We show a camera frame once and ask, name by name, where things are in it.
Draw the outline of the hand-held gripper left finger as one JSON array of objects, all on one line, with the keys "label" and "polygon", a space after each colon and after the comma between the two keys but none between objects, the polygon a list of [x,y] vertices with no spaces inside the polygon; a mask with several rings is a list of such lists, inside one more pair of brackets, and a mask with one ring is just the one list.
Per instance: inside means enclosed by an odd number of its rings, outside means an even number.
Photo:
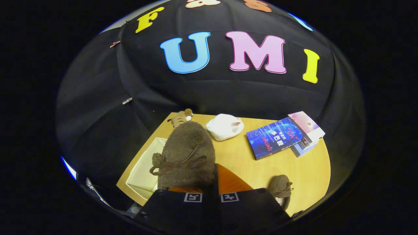
[{"label": "hand-held gripper left finger", "polygon": [[152,230],[212,230],[212,187],[203,193],[156,190],[136,222]]}]

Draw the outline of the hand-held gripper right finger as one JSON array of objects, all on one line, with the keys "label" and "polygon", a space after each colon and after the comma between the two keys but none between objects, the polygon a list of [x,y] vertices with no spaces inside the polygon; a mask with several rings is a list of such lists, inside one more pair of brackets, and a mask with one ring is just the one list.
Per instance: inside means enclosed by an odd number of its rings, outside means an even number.
[{"label": "hand-held gripper right finger", "polygon": [[221,164],[214,176],[220,230],[274,230],[290,222],[266,188],[252,188]]}]

